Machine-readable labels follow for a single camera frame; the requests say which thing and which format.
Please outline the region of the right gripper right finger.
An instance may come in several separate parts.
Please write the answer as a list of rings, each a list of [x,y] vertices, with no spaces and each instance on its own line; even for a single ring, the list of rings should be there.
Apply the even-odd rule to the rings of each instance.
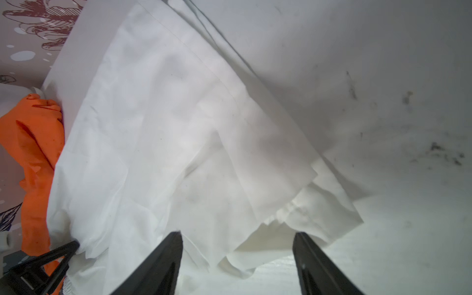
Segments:
[[[293,254],[302,295],[364,295],[305,232],[295,234]]]

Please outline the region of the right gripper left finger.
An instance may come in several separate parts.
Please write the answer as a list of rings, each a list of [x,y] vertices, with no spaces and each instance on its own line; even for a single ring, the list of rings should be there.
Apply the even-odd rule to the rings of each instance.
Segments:
[[[174,295],[183,255],[181,232],[171,232],[112,295]]]

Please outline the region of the white cloth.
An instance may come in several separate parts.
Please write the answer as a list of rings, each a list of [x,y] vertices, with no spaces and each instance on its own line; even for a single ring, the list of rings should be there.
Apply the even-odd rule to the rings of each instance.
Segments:
[[[68,295],[108,295],[171,232],[179,295],[217,295],[362,219],[333,172],[242,59],[184,1],[138,1],[55,167],[53,247],[79,242]]]

